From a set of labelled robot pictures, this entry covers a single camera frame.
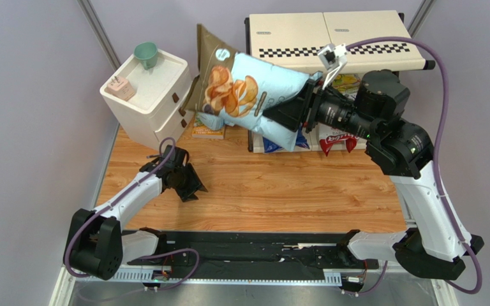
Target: black and white checkered pattern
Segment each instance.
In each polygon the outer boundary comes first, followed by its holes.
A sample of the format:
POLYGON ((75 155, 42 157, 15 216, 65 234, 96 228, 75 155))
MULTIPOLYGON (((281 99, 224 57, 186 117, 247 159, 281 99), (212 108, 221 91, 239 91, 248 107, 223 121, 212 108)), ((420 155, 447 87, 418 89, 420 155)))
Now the black and white checkered pattern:
POLYGON ((411 52, 406 43, 392 43, 388 45, 365 45, 349 50, 351 54, 387 54, 411 52))
POLYGON ((316 56, 317 51, 323 47, 311 48, 280 48, 280 49, 264 49, 260 48, 260 57, 301 57, 301 56, 316 56))

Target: red chip bag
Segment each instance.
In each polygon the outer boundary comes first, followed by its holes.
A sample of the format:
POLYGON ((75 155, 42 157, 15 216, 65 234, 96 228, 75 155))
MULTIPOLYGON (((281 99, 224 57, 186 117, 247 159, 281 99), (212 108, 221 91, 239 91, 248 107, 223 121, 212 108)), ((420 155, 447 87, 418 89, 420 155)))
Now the red chip bag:
POLYGON ((349 153, 351 153, 351 151, 357 146, 357 138, 353 135, 340 129, 332 129, 331 127, 324 126, 323 124, 319 125, 318 138, 320 148, 326 156, 328 156, 328 152, 330 152, 330 149, 335 143, 345 142, 345 147, 349 153))

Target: white wall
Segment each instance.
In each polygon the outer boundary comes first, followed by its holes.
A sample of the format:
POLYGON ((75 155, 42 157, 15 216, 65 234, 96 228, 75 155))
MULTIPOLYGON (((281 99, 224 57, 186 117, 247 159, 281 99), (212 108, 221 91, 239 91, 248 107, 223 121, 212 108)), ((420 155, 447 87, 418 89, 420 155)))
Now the white wall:
POLYGON ((245 51, 244 20, 252 13, 397 10, 409 24, 421 0, 91 0, 121 62, 144 41, 175 54, 198 72, 196 24, 204 24, 229 45, 245 51))
POLYGON ((0 305, 47 305, 117 127, 76 1, 0 1, 0 305))
MULTIPOLYGON (((490 2, 437 1, 417 35, 440 53, 449 69, 450 103, 441 147, 441 169, 454 206, 472 233, 483 236, 479 253, 483 290, 459 294, 461 305, 490 305, 490 2)), ((439 71, 402 74, 412 97, 404 117, 435 135, 441 110, 439 71)), ((475 283, 473 264, 458 283, 475 283)))

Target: teal mug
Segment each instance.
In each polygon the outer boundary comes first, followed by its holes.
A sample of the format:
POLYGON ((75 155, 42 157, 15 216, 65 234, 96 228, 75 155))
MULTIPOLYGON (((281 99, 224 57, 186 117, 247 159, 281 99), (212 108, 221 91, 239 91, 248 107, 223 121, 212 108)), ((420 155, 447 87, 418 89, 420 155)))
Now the teal mug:
POLYGON ((158 48, 151 42, 141 43, 135 47, 133 55, 143 64, 145 70, 149 70, 156 66, 158 48))

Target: wooden tabletop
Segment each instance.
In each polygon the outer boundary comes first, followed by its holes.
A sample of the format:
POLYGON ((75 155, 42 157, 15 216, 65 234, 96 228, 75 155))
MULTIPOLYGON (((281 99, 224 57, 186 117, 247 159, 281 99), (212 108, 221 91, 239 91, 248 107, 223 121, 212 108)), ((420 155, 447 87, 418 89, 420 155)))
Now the wooden tabletop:
MULTIPOLYGON (((405 229, 396 190, 363 150, 254 154, 247 131, 228 127, 224 140, 177 142, 190 153, 209 190, 182 203, 173 190, 149 202, 127 228, 159 230, 386 233, 405 229)), ((111 199, 155 154, 121 129, 98 204, 111 199)))

